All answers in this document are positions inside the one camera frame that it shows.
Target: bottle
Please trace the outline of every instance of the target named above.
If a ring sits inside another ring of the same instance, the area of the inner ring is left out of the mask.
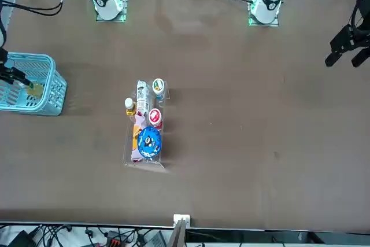
[[[163,101],[165,98],[164,81],[160,78],[156,78],[153,81],[152,89],[156,94],[158,101]]]
[[[136,111],[146,116],[154,106],[154,98],[150,86],[145,82],[138,80],[136,85]]]
[[[126,115],[131,119],[131,121],[135,122],[136,103],[134,103],[132,98],[127,98],[125,99],[125,106]]]
[[[162,114],[157,108],[153,108],[149,112],[149,122],[158,131],[162,129]]]

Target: blue plastic basket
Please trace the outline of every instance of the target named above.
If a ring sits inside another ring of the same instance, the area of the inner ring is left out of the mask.
[[[27,94],[23,84],[14,81],[10,85],[0,80],[0,110],[46,116],[58,116],[62,112],[67,82],[56,71],[50,56],[9,52],[5,66],[23,71],[28,80],[42,84],[44,91],[41,99],[37,99]]]

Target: small bottle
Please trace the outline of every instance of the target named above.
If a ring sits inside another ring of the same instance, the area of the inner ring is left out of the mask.
[[[153,108],[149,112],[149,122],[158,131],[162,129],[162,114],[157,108]]]
[[[131,121],[135,122],[136,103],[134,103],[132,98],[127,98],[125,100],[125,106],[126,115],[131,119]]]
[[[153,81],[152,89],[157,96],[158,101],[163,101],[165,98],[164,81],[157,78]]]

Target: white bracket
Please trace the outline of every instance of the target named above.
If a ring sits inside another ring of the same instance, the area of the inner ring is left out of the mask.
[[[189,214],[174,214],[173,226],[175,227],[178,221],[184,220],[186,228],[190,228],[190,215]]]

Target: yellow item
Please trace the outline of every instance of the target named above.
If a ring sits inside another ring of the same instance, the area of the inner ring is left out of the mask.
[[[134,130],[132,132],[132,134],[134,135],[132,140],[132,150],[136,150],[138,148],[138,136],[141,131],[142,129],[136,124],[134,124]]]
[[[35,98],[41,98],[43,93],[44,87],[39,83],[33,83],[33,88],[31,88],[30,86],[27,87],[27,94]]]
[[[134,116],[136,113],[136,107],[134,106],[134,108],[132,110],[128,110],[126,109],[126,115],[127,116]]]

